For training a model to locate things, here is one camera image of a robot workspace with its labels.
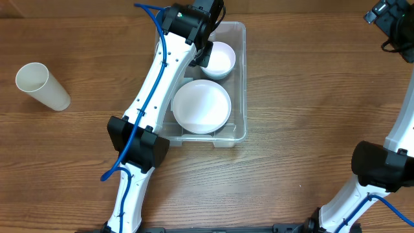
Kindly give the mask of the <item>beige cup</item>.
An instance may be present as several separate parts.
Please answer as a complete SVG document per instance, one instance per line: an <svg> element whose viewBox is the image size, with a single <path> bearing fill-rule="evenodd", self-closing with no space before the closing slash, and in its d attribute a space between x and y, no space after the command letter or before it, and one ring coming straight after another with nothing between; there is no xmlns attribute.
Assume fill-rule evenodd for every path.
<svg viewBox="0 0 414 233"><path fill-rule="evenodd" d="M63 111L71 104L68 92L42 63L22 66L15 82L18 89L54 111Z"/></svg>

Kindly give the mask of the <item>pink bowl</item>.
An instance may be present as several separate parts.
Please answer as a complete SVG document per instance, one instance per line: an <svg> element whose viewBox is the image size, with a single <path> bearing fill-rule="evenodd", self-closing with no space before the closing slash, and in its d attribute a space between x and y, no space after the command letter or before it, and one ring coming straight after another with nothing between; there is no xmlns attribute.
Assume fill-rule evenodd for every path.
<svg viewBox="0 0 414 233"><path fill-rule="evenodd" d="M236 55L231 46L220 41L214 41L213 49L207 67L202 67L203 73L222 74L231 72L235 66Z"/></svg>

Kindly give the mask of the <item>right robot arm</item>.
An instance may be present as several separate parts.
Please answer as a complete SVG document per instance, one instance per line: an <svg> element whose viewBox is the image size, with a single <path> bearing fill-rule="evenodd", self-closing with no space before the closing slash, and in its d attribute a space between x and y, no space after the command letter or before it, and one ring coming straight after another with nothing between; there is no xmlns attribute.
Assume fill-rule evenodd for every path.
<svg viewBox="0 0 414 233"><path fill-rule="evenodd" d="M407 0L380 0L364 19L386 36L384 52L413 63L413 5ZM413 186L413 84L406 92L397 121L384 144L361 141L353 151L352 176L336 196L315 210L295 232L361 232L358 219L377 201L408 225L413 222L386 201L402 187Z"/></svg>

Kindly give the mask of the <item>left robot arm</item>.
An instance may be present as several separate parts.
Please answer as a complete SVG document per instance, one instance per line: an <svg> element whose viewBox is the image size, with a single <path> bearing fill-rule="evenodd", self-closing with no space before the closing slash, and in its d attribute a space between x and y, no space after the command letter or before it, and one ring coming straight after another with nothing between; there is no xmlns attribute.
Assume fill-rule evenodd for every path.
<svg viewBox="0 0 414 233"><path fill-rule="evenodd" d="M122 118L112 116L107 130L119 152L106 181L114 172L120 184L113 214L101 232L138 232L150 177L164 160L170 142L159 135L180 80L188 67L207 66L213 43L210 34L226 14L223 0L174 3L159 7L137 3L152 19L159 34L155 57L135 100Z"/></svg>

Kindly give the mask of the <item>light blue bowl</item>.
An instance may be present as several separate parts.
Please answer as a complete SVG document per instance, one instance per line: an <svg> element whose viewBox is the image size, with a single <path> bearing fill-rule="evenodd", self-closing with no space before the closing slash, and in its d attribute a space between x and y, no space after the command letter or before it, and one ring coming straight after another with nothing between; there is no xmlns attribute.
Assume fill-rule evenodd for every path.
<svg viewBox="0 0 414 233"><path fill-rule="evenodd" d="M204 73L208 78L222 78L222 77L227 77L229 74L231 74L230 72L226 72L226 73L222 73L222 74L213 74L213 73Z"/></svg>

